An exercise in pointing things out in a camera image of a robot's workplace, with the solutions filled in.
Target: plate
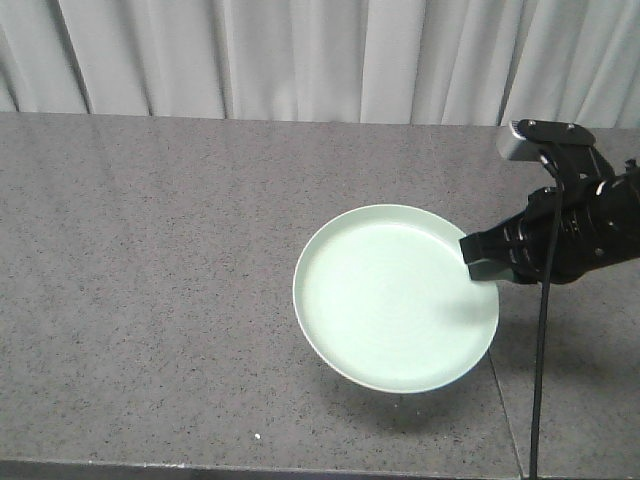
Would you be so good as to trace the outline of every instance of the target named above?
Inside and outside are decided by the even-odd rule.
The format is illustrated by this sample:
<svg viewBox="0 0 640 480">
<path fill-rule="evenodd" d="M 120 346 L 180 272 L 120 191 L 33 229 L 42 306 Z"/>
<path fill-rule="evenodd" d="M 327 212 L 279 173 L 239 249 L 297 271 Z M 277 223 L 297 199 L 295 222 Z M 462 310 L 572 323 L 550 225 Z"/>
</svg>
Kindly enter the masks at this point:
<svg viewBox="0 0 640 480">
<path fill-rule="evenodd" d="M 404 205 L 371 205 L 324 225 L 304 247 L 293 304 L 304 335 L 337 372 L 384 392 L 460 378 L 498 325 L 495 282 L 474 282 L 464 233 Z"/>
</svg>

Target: speckled surface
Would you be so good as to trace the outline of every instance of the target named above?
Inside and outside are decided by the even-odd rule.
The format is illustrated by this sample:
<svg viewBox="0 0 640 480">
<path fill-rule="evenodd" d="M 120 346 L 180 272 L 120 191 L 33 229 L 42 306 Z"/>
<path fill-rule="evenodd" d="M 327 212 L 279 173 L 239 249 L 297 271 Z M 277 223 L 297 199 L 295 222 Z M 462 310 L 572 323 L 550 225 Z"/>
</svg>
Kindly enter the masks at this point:
<svg viewBox="0 0 640 480">
<path fill-rule="evenodd" d="M 638 130 L 592 132 L 598 149 L 618 172 L 624 170 L 625 159 L 640 153 Z M 480 165 L 475 156 L 489 154 L 495 144 L 480 129 L 438 127 L 431 136 L 436 156 L 460 167 L 449 177 L 450 190 L 478 184 L 469 174 L 495 188 L 494 194 L 479 193 L 482 209 L 477 217 L 459 221 L 466 231 L 485 229 L 515 213 L 524 206 L 526 194 L 550 184 L 546 173 L 532 164 L 497 165 L 489 157 L 485 172 L 475 171 Z M 499 179 L 507 184 L 500 185 Z M 639 267 L 636 260 L 551 289 L 540 475 L 640 478 Z M 539 301 L 539 286 L 501 282 L 500 324 L 490 349 L 525 474 Z"/>
<path fill-rule="evenodd" d="M 466 231 L 521 209 L 548 181 L 495 132 L 0 114 L 0 458 L 518 477 L 535 287 L 501 286 L 502 392 L 487 357 L 410 396 L 323 365 L 290 294 L 348 209 Z M 597 132 L 618 166 L 633 133 Z M 546 475 L 640 477 L 638 284 L 630 263 L 552 294 Z"/>
</svg>

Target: curtain fold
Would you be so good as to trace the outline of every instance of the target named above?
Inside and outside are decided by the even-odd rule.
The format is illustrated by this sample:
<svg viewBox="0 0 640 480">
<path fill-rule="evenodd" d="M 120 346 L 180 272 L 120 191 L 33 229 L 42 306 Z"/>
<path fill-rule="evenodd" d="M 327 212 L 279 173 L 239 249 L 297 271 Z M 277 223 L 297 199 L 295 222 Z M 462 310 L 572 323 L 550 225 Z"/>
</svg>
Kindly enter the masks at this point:
<svg viewBox="0 0 640 480">
<path fill-rule="evenodd" d="M 0 0 L 0 110 L 640 126 L 638 0 Z"/>
</svg>

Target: black cable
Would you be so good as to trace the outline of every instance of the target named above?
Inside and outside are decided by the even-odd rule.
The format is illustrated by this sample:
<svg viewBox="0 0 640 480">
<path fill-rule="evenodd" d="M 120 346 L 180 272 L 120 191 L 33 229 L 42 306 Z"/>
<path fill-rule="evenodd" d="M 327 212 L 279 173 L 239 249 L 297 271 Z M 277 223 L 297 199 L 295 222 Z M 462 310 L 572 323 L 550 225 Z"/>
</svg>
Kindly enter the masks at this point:
<svg viewBox="0 0 640 480">
<path fill-rule="evenodd" d="M 540 441 L 540 408 L 542 406 L 542 374 L 544 373 L 544 341 L 547 330 L 547 308 L 549 304 L 549 291 L 551 289 L 551 270 L 553 268 L 553 257 L 558 244 L 558 233 L 560 230 L 560 218 L 562 214 L 562 194 L 564 186 L 558 171 L 542 156 L 542 165 L 553 176 L 556 181 L 555 207 L 553 213 L 553 223 L 549 235 L 549 245 L 547 247 L 547 258 L 544 266 L 544 276 L 542 280 L 542 295 L 540 297 L 540 316 L 538 317 L 538 344 L 536 348 L 536 373 L 533 387 L 533 413 L 531 415 L 531 451 L 529 453 L 529 479 L 538 480 L 538 446 Z"/>
</svg>

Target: gray countertop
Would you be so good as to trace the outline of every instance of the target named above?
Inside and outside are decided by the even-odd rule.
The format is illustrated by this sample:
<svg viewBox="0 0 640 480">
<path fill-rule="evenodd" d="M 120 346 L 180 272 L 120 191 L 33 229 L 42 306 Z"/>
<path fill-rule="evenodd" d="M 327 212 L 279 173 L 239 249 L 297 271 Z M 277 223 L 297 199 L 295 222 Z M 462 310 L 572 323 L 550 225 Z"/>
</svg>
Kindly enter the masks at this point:
<svg viewBox="0 0 640 480">
<path fill-rule="evenodd" d="M 490 355 L 419 395 L 334 373 L 291 304 L 302 247 L 346 210 L 468 232 L 520 211 L 550 181 L 496 131 L 0 114 L 0 476 L 526 474 L 538 287 L 501 283 Z M 638 131 L 594 133 L 618 170 L 640 152 Z M 629 262 L 552 289 L 541 474 L 640 478 L 638 287 Z"/>
</svg>

